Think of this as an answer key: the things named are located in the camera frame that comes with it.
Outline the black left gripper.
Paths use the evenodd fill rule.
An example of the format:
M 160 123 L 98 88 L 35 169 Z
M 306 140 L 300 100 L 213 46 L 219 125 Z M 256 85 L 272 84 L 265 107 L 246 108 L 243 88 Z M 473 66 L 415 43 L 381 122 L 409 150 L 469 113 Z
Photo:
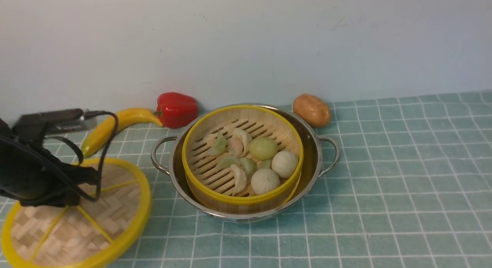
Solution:
M 65 163 L 44 147 L 44 140 L 67 144 L 78 164 Z M 63 134 L 14 133 L 1 121 L 1 196 L 21 206 L 77 206 L 100 198 L 100 168 L 84 167 L 81 149 Z

